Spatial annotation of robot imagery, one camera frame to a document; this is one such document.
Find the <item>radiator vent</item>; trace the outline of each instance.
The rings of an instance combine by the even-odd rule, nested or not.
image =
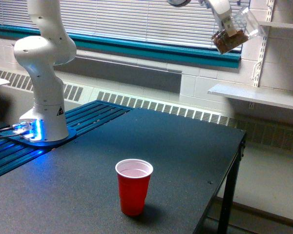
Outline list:
[[[34,87],[29,76],[0,70],[0,78],[8,80],[10,83],[7,84],[7,86],[10,86],[11,88],[33,92]],[[80,101],[84,88],[85,86],[83,85],[76,85],[64,82],[64,100],[73,101],[80,104],[87,103],[89,101],[89,97],[86,101]]]
[[[257,122],[255,120],[235,119],[212,111],[191,108],[169,102],[155,101],[148,98],[129,95],[124,96],[124,94],[109,91],[99,91],[96,99],[132,108],[145,108],[243,129],[247,131],[247,141],[293,151],[293,130],[289,130],[287,126],[270,124],[268,122]]]

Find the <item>black table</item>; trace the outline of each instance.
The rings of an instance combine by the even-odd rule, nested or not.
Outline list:
[[[193,233],[227,176],[225,233],[245,132],[136,109],[0,177],[2,233]],[[144,213],[119,207],[115,164],[149,161]]]

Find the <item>table leg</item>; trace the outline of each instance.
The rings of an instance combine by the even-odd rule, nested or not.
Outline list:
[[[238,171],[239,171],[243,149],[244,149],[244,144],[241,143],[239,151],[238,151],[238,155],[227,175],[217,234],[227,233],[227,228],[228,228],[229,218],[230,218],[230,211],[231,211],[231,206],[233,202],[234,190],[235,190],[236,180],[238,177]]]

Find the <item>brown granular contents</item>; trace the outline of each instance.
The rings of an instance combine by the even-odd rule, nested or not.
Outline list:
[[[224,54],[233,48],[246,42],[249,37],[244,34],[242,30],[238,31],[237,34],[229,37],[228,33],[224,30],[222,32],[217,32],[211,37],[215,46],[221,54]]]

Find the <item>cinder block wall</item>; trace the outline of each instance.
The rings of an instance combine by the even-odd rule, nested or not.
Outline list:
[[[265,20],[267,14],[266,1],[251,0],[251,10],[258,20]],[[293,23],[293,0],[276,1],[273,21]],[[0,39],[0,67],[22,70],[13,56],[14,43],[13,40]],[[182,104],[216,110],[221,113],[238,113],[293,124],[293,111],[291,110],[267,107],[260,104],[256,104],[254,110],[249,110],[248,102],[230,100],[207,94],[207,90],[217,83],[236,82],[252,85],[253,81],[251,77],[259,56],[260,45],[261,38],[252,39],[244,44],[241,65],[238,69],[176,64],[171,61],[154,61],[148,58],[133,58],[128,55],[107,54],[102,51],[88,51],[83,48],[79,48],[78,56],[85,59],[93,59],[94,64],[96,60],[103,60],[166,72],[182,73],[179,96],[162,90],[152,90],[149,87],[119,83],[96,77],[98,78],[96,85],[105,88],[117,91],[129,90],[136,95],[144,95],[152,98],[158,97],[168,101],[173,100]],[[271,28],[260,86],[293,91],[293,30]]]

